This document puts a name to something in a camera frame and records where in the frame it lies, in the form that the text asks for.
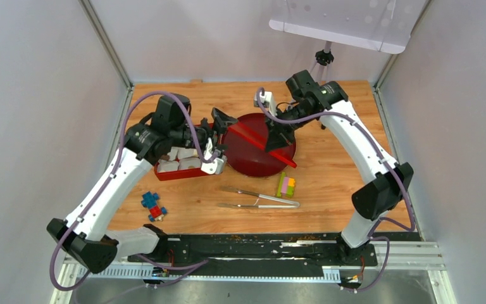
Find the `red box lid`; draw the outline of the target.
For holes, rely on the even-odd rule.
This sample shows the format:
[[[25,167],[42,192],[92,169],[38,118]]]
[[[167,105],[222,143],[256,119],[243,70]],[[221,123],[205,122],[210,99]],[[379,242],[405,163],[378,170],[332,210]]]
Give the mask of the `red box lid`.
[[[253,146],[265,151],[266,138],[245,126],[242,122],[231,125],[228,131],[233,132]],[[293,157],[283,151],[269,151],[268,154],[292,168],[297,167],[297,163],[293,160]]]

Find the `red chocolate box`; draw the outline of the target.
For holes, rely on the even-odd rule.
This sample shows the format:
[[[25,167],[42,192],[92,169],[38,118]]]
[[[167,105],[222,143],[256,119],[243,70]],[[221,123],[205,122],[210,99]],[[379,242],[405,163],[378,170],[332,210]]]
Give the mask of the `red chocolate box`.
[[[171,140],[171,143],[172,143],[171,148],[172,147],[181,148],[180,147],[181,131],[182,131],[182,129],[185,125],[188,125],[188,124],[184,123],[183,125],[169,131],[168,137],[169,137],[169,139]],[[215,133],[216,133],[216,140],[215,140],[215,142],[213,142],[213,145],[220,143],[220,140],[219,140],[220,135],[216,131],[215,131]],[[154,166],[154,173],[160,181],[173,181],[173,180],[178,180],[178,179],[205,177],[205,176],[209,175],[209,174],[202,172],[201,168],[195,168],[195,169],[191,169],[191,170],[178,170],[176,172],[158,173],[157,172],[158,162]]]

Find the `metal tongs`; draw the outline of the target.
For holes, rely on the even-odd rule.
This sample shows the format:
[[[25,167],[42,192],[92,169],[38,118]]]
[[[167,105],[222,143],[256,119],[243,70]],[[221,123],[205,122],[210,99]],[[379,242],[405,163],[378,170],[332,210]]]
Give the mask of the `metal tongs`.
[[[256,201],[253,204],[218,203],[217,206],[221,208],[296,209],[300,207],[300,203],[297,201],[246,191],[236,187],[222,186],[221,190],[224,192],[237,193],[256,198]]]

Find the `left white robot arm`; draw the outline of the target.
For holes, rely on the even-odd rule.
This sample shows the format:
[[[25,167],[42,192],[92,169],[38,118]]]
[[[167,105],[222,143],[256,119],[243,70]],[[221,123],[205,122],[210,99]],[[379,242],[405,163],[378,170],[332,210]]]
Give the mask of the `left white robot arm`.
[[[201,152],[201,170],[206,174],[223,170],[226,148],[218,141],[238,120],[213,108],[213,122],[203,119],[194,125],[190,111],[187,97],[162,94],[156,109],[121,136],[113,160],[83,202],[64,219],[48,223],[47,232],[58,247],[90,273],[98,274],[125,256],[146,254],[154,262],[167,257],[169,246],[153,225],[128,231],[110,231],[108,225],[135,185],[172,148]]]

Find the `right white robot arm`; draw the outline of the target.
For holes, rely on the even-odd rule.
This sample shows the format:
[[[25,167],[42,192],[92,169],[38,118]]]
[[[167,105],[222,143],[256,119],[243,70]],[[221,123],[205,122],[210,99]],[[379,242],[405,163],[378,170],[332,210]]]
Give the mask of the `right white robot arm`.
[[[360,258],[378,224],[397,204],[408,199],[407,189],[414,170],[398,163],[371,135],[345,90],[335,81],[319,84],[307,70],[286,81],[294,104],[279,110],[271,93],[259,88],[254,105],[265,114],[268,129],[266,152],[295,143],[295,131],[318,120],[329,130],[351,157],[364,186],[351,196],[354,213],[337,237],[335,256],[344,264]]]

